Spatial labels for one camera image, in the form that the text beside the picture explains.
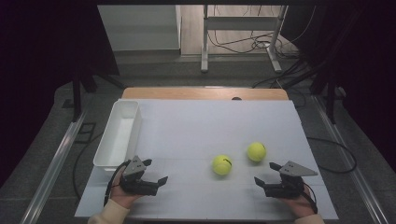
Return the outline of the dark curtain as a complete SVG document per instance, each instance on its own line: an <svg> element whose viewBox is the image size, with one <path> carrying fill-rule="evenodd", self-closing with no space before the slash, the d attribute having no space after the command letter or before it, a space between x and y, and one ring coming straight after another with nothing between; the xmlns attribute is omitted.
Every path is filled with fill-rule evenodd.
<svg viewBox="0 0 396 224"><path fill-rule="evenodd" d="M119 72L99 6L84 0L0 0L0 188L46 120L56 90Z"/></svg>
<svg viewBox="0 0 396 224"><path fill-rule="evenodd" d="M396 0L355 0L361 10L332 66L349 115L396 172ZM313 65L325 59L348 5L290 6L281 35Z"/></svg>

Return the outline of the white metal stand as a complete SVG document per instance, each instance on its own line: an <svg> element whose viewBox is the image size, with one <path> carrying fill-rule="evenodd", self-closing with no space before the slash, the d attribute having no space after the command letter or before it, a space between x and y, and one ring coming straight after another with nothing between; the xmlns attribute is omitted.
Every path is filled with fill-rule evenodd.
<svg viewBox="0 0 396 224"><path fill-rule="evenodd" d="M276 57L276 41L287 11L287 6L281 6L276 17L216 17L208 15L208 5L204 5L203 45L201 51L201 71L208 71L208 32L209 31L265 31L272 32L269 44L265 44L267 55L274 71L282 71Z"/></svg>

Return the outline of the white board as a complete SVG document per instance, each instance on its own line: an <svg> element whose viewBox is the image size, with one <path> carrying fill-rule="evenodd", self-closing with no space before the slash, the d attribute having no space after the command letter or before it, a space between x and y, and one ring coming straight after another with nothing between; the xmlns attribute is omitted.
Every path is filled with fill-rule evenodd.
<svg viewBox="0 0 396 224"><path fill-rule="evenodd" d="M157 195L138 200L131 219L177 221L291 220L288 207L265 196L255 183L277 183L270 162L294 161L316 170L317 163L291 101L142 100L136 153L152 164L147 181L167 176ZM264 144L262 161L247 154ZM212 161L232 160L231 172L217 175Z"/></svg>

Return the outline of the person's left hand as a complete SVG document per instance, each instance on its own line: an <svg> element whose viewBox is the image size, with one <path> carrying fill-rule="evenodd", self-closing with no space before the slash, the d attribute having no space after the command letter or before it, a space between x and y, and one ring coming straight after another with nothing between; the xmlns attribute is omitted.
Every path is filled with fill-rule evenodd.
<svg viewBox="0 0 396 224"><path fill-rule="evenodd" d="M133 206L134 202L139 198L141 198L141 195L133 195L127 193L120 187L120 177L122 173L123 170L120 170L117 172L116 176L114 177L114 180L111 184L111 191L109 198L115 203L119 204L120 206L126 209L130 209Z"/></svg>

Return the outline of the white plastic bin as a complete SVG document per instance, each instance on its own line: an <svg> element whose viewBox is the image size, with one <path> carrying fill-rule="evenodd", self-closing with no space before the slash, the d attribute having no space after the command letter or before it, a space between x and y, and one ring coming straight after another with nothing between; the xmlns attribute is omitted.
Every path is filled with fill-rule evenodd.
<svg viewBox="0 0 396 224"><path fill-rule="evenodd" d="M96 150L93 165L113 172L136 151L142 116L139 103L119 99L110 112L105 131Z"/></svg>

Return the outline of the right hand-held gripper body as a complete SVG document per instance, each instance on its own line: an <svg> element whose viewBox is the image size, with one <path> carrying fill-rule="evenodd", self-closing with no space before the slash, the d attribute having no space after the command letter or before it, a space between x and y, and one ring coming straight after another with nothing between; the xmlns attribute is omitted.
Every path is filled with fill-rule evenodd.
<svg viewBox="0 0 396 224"><path fill-rule="evenodd" d="M288 161L277 171L280 175L278 184L266 184L265 195L273 198L294 199L304 192L304 176L315 176L318 173L294 161Z"/></svg>

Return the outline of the wooden table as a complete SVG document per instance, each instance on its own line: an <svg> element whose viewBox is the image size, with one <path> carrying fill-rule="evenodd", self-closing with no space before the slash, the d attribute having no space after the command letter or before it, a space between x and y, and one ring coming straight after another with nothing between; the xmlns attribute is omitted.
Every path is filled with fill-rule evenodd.
<svg viewBox="0 0 396 224"><path fill-rule="evenodd" d="M249 89L220 87L133 87L123 91L122 99L166 100L288 100L280 89Z"/></svg>

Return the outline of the black floor frame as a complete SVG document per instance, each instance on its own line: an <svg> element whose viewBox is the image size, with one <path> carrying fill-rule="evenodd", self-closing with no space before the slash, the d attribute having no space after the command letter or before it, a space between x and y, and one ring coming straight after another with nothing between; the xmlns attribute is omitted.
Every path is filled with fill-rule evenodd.
<svg viewBox="0 0 396 224"><path fill-rule="evenodd" d="M78 130L78 134L75 139L76 144L88 144L93 138L95 131L95 122L83 122Z"/></svg>

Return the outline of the person's right hand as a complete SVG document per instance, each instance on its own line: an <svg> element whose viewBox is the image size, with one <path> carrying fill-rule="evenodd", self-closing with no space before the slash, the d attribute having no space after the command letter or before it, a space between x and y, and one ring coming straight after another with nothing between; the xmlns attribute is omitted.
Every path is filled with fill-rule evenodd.
<svg viewBox="0 0 396 224"><path fill-rule="evenodd" d="M280 199L280 201L286 204L297 218L315 214L310 202L304 196L295 199Z"/></svg>

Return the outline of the black stand legs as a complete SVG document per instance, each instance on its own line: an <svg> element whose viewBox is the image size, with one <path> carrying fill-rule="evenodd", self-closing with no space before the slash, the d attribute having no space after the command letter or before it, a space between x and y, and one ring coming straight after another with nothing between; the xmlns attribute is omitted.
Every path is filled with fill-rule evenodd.
<svg viewBox="0 0 396 224"><path fill-rule="evenodd" d="M79 71L75 71L72 74L73 98L72 98L72 103L69 104L68 106L73 108L73 118L72 118L73 122L76 122L82 116L82 100L81 100L80 86L83 86L88 93L96 92L97 85L93 80L94 76L100 77L101 79L107 81L110 84L113 84L114 86L116 86L121 90L125 90L127 88L125 84L116 80L111 75L107 75L106 73L101 72L97 69L91 69L90 72L91 72L90 75L85 75Z"/></svg>
<svg viewBox="0 0 396 224"><path fill-rule="evenodd" d="M334 118L334 102L342 99L342 96L337 96L336 90L336 77L329 74L327 76L317 76L310 87L310 91L314 94L320 94L326 90L326 95L323 97L325 101L325 114L330 120L331 124L335 124Z"/></svg>

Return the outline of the white cabinet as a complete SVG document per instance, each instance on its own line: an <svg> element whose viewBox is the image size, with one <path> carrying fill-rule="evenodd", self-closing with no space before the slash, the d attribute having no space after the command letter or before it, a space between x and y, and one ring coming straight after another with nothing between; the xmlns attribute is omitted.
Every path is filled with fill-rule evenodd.
<svg viewBox="0 0 396 224"><path fill-rule="evenodd" d="M179 5L99 6L114 51L180 49Z"/></svg>

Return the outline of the aluminium rail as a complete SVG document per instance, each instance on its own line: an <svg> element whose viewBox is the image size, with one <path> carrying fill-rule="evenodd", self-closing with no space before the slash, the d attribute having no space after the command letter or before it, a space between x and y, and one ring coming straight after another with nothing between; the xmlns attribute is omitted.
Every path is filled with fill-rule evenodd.
<svg viewBox="0 0 396 224"><path fill-rule="evenodd" d="M326 129L330 134L331 139L335 143L345 147L347 144L343 136L340 134L337 126L332 123L332 121L328 118L326 114L325 104L317 96L312 96L312 100L321 116L324 125L326 126ZM358 163L356 161L353 161L352 154L347 153L343 148L341 148L339 154L345 166L348 169L351 169L350 176L372 220L374 221L374 224L390 224L385 210L375 196L375 193L370 187L366 178L363 176L363 173L358 167Z"/></svg>
<svg viewBox="0 0 396 224"><path fill-rule="evenodd" d="M87 111L84 110L77 116L68 126L64 138L58 146L49 167L44 174L36 192L30 201L24 215L22 216L20 224L36 224L45 203L50 196L52 188L61 172L65 159L67 158L71 146L73 146L78 131L86 117Z"/></svg>

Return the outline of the yellow tennis ball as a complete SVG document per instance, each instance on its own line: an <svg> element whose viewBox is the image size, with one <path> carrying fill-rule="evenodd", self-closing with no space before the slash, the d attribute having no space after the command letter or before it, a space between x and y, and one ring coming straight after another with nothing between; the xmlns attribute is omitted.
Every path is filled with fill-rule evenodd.
<svg viewBox="0 0 396 224"><path fill-rule="evenodd" d="M227 175L232 166L232 160L227 155L218 155L212 161L212 170L217 175Z"/></svg>
<svg viewBox="0 0 396 224"><path fill-rule="evenodd" d="M247 147L247 156L252 161L262 161L266 156L267 150L263 143L254 142Z"/></svg>

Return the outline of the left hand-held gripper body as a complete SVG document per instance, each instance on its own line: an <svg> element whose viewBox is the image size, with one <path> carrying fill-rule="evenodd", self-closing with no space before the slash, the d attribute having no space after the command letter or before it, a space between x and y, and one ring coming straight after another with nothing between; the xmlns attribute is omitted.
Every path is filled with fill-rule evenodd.
<svg viewBox="0 0 396 224"><path fill-rule="evenodd" d="M147 166L138 156L134 156L126 166L120 178L120 187L133 195L155 196L158 191L157 183L142 179Z"/></svg>

